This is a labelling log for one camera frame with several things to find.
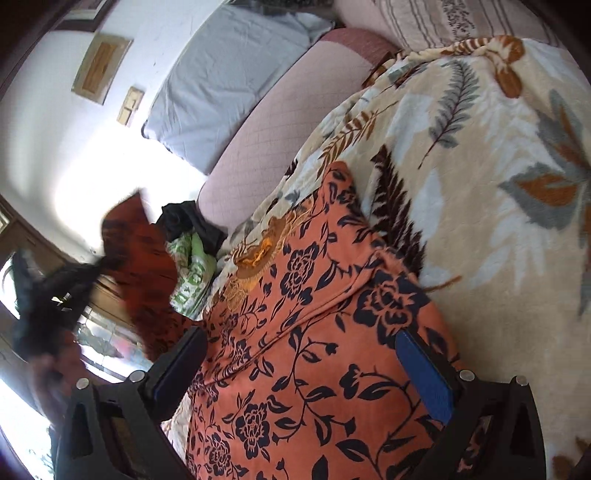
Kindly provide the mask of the orange black floral garment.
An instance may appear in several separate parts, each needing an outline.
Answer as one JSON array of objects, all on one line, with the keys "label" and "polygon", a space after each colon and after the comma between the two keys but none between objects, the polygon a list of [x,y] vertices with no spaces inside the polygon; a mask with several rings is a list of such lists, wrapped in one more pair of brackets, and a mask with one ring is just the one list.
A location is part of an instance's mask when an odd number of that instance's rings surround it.
[{"label": "orange black floral garment", "polygon": [[201,327],[184,447],[195,479],[408,479],[441,433],[394,338],[412,328],[453,365],[459,350],[342,162],[247,250]]}]

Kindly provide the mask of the striped pillow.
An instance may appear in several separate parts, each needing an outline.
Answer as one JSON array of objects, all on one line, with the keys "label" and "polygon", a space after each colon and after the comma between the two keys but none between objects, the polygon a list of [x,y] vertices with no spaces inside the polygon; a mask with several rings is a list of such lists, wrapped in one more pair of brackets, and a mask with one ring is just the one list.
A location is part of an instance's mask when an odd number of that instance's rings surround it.
[{"label": "striped pillow", "polygon": [[500,35],[562,45],[556,33],[520,1],[335,0],[332,8],[346,26],[372,31],[411,51]]}]

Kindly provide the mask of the large wooden wall frame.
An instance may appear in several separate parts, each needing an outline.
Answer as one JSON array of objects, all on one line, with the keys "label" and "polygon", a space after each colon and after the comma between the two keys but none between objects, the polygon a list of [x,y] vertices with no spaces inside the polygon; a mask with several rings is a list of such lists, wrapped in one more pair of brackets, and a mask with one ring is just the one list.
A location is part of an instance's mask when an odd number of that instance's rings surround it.
[{"label": "large wooden wall frame", "polygon": [[113,79],[133,40],[99,33],[89,44],[76,73],[71,91],[103,105]]}]

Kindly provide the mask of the small wooden wall frame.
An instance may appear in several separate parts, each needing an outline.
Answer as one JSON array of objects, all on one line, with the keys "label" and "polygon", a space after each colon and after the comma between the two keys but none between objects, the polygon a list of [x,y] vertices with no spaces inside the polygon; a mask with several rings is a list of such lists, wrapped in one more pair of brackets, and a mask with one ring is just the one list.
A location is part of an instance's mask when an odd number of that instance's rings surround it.
[{"label": "small wooden wall frame", "polygon": [[129,88],[117,117],[117,121],[121,125],[127,125],[129,123],[133,114],[138,109],[143,96],[144,92],[142,90],[135,87]]}]

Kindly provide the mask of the black cloth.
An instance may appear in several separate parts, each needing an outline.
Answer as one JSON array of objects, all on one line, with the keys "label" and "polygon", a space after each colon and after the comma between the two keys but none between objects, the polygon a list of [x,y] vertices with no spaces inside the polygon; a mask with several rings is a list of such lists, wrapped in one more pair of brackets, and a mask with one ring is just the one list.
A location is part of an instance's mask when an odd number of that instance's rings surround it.
[{"label": "black cloth", "polygon": [[211,256],[217,255],[228,237],[224,231],[209,223],[197,209],[197,202],[191,200],[163,206],[155,225],[167,242],[177,240],[184,233],[197,233],[204,253]]}]

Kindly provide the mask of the green white patterned pillow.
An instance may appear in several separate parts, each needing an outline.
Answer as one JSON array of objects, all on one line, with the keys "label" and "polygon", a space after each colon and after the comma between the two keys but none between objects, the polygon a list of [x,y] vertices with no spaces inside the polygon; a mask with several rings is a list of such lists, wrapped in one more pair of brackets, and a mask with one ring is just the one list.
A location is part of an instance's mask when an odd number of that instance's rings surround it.
[{"label": "green white patterned pillow", "polygon": [[197,233],[192,232],[184,232],[168,242],[166,251],[177,271],[177,284],[170,296],[170,304],[177,313],[197,320],[214,279],[216,260],[204,252],[204,243]]}]

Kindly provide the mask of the grey pillow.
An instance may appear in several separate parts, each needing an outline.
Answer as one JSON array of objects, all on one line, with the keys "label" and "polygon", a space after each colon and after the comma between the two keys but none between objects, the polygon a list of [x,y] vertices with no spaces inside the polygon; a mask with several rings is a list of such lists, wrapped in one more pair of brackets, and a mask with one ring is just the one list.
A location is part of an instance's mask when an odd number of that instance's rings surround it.
[{"label": "grey pillow", "polygon": [[334,26],[310,11],[283,11],[256,1],[222,4],[168,73],[143,136],[211,174],[259,101]]}]

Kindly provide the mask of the wooden framed glass window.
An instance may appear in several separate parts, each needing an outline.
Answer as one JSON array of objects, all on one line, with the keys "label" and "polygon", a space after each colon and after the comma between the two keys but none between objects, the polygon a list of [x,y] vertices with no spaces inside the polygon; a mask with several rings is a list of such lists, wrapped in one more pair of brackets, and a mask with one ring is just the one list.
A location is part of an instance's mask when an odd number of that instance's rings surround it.
[{"label": "wooden framed glass window", "polygon": [[13,347],[31,370],[31,390],[58,435],[59,479],[150,479],[137,436],[151,426],[136,371],[119,383],[93,381],[71,336],[99,276],[122,266],[120,247],[130,228],[108,214],[104,254],[92,263],[66,263],[46,275],[26,250],[12,257],[20,318]]}]

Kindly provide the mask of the beige leaf-print fleece blanket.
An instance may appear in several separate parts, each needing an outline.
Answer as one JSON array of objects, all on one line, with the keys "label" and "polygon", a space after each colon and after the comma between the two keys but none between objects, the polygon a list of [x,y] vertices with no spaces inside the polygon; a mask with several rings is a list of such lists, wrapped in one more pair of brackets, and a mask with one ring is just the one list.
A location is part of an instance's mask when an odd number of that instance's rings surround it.
[{"label": "beige leaf-print fleece blanket", "polygon": [[483,380],[525,376],[547,475],[570,477],[590,445],[590,87],[575,63],[511,36],[391,62],[226,241],[204,313],[335,162],[442,315],[460,354],[448,361]]}]

